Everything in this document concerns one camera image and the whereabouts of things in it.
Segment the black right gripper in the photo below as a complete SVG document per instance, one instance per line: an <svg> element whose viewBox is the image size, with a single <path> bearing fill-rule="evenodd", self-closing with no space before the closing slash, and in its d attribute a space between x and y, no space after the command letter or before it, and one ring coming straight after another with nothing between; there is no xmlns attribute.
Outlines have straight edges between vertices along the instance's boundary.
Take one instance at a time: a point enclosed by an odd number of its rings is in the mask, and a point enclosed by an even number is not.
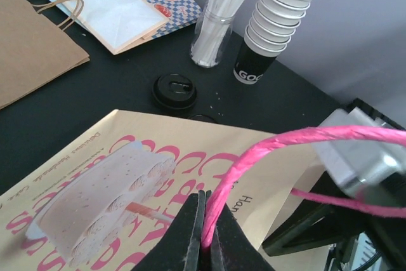
<svg viewBox="0 0 406 271"><path fill-rule="evenodd" d="M312 192L347 196L327 171ZM367 235L378 256L391 268L405 268L405 219L376 217L308 200L303 200L295 212L265 239L263 249L269 256L280 256L328 244L344 244L360 233Z"/></svg>

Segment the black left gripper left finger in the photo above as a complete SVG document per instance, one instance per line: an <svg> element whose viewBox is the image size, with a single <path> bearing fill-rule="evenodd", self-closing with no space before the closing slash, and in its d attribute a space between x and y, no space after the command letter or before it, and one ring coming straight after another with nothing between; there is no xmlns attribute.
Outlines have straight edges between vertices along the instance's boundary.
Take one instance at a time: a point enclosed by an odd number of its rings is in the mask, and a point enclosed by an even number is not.
<svg viewBox="0 0 406 271"><path fill-rule="evenodd" d="M135 271L195 271L199 269L200 237L204 224L206 193L188 196L164 236L133 267Z"/></svg>

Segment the cake print paper bag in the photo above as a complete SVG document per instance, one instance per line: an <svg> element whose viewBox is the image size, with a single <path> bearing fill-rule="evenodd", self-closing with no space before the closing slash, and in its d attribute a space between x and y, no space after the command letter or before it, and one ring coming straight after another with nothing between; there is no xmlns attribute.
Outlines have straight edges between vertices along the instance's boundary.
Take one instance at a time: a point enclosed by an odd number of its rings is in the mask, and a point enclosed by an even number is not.
<svg viewBox="0 0 406 271"><path fill-rule="evenodd" d="M198 270L208 270L224 206L264 259L263 241L285 221L288 202L405 219L405 207L312 192L326 172L312 143L335 140L405 147L403 131L358 110L279 135L114 110L1 196L1 269L133 270L200 190Z"/></svg>

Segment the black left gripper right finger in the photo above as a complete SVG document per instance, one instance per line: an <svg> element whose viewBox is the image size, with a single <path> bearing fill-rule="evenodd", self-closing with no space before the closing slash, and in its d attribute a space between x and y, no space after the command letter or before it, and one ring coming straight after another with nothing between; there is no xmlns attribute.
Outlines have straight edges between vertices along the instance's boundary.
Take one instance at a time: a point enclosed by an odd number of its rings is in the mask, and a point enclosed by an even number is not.
<svg viewBox="0 0 406 271"><path fill-rule="evenodd" d="M217 222L207 254L208 270L274 271L274 268L252 246L228 206Z"/></svg>

